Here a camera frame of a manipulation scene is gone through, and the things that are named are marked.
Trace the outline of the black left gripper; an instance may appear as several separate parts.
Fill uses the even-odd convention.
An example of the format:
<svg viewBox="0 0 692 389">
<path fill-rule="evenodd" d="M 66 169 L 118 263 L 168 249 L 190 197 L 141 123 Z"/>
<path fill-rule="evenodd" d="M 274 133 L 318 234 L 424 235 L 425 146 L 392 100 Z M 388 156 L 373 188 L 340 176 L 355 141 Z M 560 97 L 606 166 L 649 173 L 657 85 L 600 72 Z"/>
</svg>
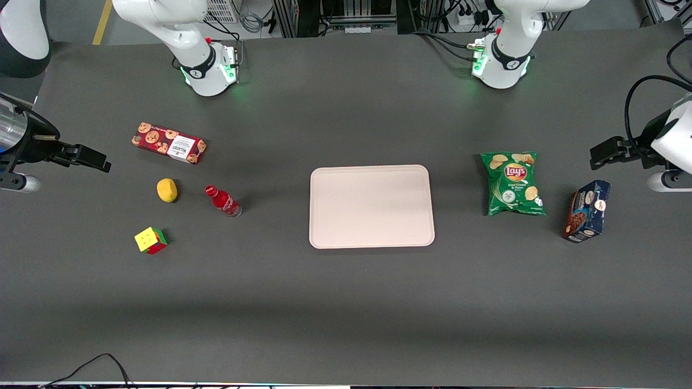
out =
<svg viewBox="0 0 692 389">
<path fill-rule="evenodd" d="M 642 133 L 633 136 L 630 119 L 627 119 L 627 139 L 613 136 L 590 149 L 590 169 L 596 171 L 614 163 L 640 160 L 643 166 L 667 166 L 668 162 L 653 149 L 653 141 L 667 125 L 668 116 L 657 116 L 648 121 Z"/>
</svg>

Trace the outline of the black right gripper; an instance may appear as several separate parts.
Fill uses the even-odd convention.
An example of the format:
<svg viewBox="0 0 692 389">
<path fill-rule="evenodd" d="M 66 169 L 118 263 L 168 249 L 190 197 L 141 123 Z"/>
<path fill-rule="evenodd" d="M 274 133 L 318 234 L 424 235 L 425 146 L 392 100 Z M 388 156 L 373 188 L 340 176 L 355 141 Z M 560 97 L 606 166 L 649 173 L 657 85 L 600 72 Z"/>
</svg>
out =
<svg viewBox="0 0 692 389">
<path fill-rule="evenodd" d="M 87 146 L 60 142 L 59 131 L 50 123 L 24 111 L 27 116 L 28 140 L 19 163 L 52 162 L 58 165 L 86 166 L 109 173 L 111 163 L 103 153 Z"/>
</svg>

